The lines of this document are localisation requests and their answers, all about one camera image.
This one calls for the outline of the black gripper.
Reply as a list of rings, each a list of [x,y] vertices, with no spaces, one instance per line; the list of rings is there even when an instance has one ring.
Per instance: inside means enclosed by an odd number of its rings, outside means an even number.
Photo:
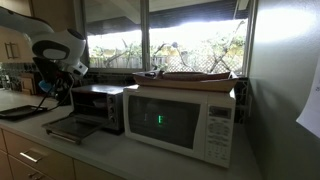
[[[65,95],[68,92],[71,79],[67,72],[61,71],[57,64],[48,59],[34,57],[33,61],[40,72],[42,80],[53,85],[50,93],[53,95]]]

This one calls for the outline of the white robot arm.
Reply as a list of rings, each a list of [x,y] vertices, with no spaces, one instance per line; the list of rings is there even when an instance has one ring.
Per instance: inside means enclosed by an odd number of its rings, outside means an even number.
[[[0,26],[28,37],[29,47],[43,80],[53,86],[68,75],[84,76],[88,67],[80,58],[86,39],[74,29],[54,31],[44,20],[0,7]]]

